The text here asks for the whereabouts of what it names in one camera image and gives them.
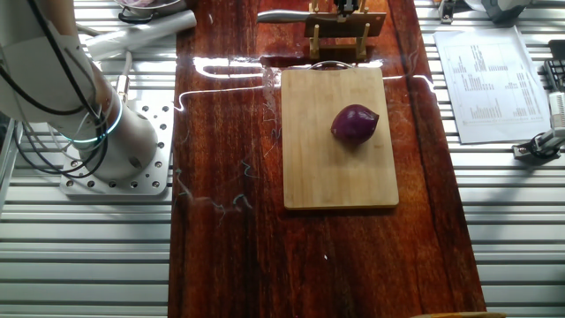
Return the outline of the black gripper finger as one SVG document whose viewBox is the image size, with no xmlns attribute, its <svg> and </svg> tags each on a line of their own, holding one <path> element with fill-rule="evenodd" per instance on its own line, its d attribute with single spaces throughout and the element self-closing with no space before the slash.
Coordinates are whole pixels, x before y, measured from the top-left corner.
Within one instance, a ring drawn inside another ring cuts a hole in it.
<svg viewBox="0 0 565 318">
<path fill-rule="evenodd" d="M 334 0 L 337 19 L 345 21 L 351 14 L 359 9 L 358 0 Z"/>
</svg>

